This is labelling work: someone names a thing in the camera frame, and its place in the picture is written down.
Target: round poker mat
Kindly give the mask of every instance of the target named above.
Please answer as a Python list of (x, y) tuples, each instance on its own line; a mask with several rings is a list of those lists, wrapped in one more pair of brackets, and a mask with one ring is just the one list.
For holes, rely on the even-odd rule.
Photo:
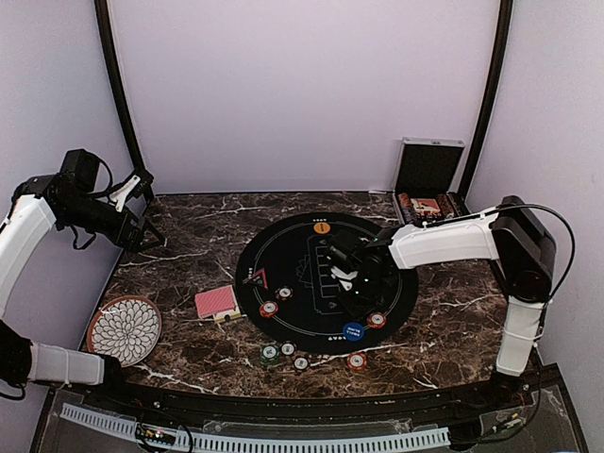
[[(383, 328), (361, 323), (360, 340), (344, 337), (344, 327), (354, 320), (338, 303), (341, 290), (331, 276), (327, 244), (345, 229), (370, 242), (381, 227), (348, 214), (315, 212), (295, 215), (270, 225), (245, 248), (237, 264), (235, 292), (241, 309), (263, 332), (279, 342), (318, 354), (346, 354), (379, 344), (409, 318), (417, 299), (417, 273), (400, 271), (397, 282), (384, 293)], [(280, 289), (292, 296), (277, 298)], [(265, 302), (278, 304), (277, 314), (264, 317)]]

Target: blue poker chip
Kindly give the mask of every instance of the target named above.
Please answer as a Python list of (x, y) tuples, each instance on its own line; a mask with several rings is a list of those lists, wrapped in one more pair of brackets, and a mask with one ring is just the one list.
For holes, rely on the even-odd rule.
[(365, 329), (359, 323), (348, 323), (344, 326), (344, 337), (349, 342), (357, 342), (365, 335)]

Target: black frame pole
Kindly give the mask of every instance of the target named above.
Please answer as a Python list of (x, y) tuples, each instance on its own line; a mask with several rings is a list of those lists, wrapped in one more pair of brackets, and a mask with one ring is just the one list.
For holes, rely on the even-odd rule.
[[(94, 9), (96, 10), (96, 22), (98, 24), (98, 32), (101, 37), (101, 45), (103, 46), (103, 56), (105, 57), (105, 65), (107, 66), (107, 74), (109, 76), (109, 84), (113, 92), (113, 101), (115, 108), (120, 118), (122, 132), (126, 139), (128, 153), (132, 159), (134, 168), (145, 168), (143, 155), (139, 142), (136, 139), (134, 125), (130, 117), (130, 110), (126, 101), (126, 92), (122, 83), (120, 74), (120, 66), (115, 52), (115, 42), (113, 41), (113, 33), (111, 32), (111, 20), (109, 18), (109, 5), (107, 0), (94, 0)], [(153, 191), (151, 187), (144, 191), (144, 199), (150, 202), (153, 199)]]
[(508, 34), (510, 32), (510, 22), (512, 21), (512, 4), (513, 0), (501, 0), (499, 5), (499, 18), (497, 19), (497, 29), (495, 33), (495, 44), (493, 46), (493, 54), (491, 56), (491, 66), (487, 76), (487, 84), (482, 97), (482, 105), (478, 114), (478, 121), (474, 131), (474, 138), (468, 152), (468, 159), (463, 169), (461, 176), (460, 187), (458, 194), (465, 199), (472, 184), (472, 178), (478, 166), (480, 152), (484, 145), (484, 140), (491, 121), (495, 97), (497, 95), (497, 87), (499, 78), (501, 77), (501, 69), (503, 67), (503, 58), (506, 53), (506, 44), (508, 42)]

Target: red poker chip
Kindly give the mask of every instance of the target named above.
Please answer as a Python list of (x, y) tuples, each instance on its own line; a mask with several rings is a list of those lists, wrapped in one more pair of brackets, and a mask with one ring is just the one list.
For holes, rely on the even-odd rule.
[(381, 313), (371, 313), (367, 318), (367, 324), (370, 328), (382, 328), (386, 326), (386, 315)]
[(348, 368), (352, 371), (362, 371), (367, 368), (367, 356), (362, 352), (353, 352), (348, 356)]
[(276, 302), (264, 302), (260, 305), (260, 316), (263, 318), (271, 318), (279, 311), (279, 305)]

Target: white poker chip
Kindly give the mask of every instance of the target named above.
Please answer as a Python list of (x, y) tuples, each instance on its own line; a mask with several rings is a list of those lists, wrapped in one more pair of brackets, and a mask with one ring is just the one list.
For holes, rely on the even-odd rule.
[(281, 346), (281, 353), (284, 356), (291, 356), (295, 352), (295, 346), (291, 343), (284, 343)]
[(294, 368), (298, 371), (304, 371), (309, 367), (309, 360), (306, 357), (298, 357), (294, 361)]

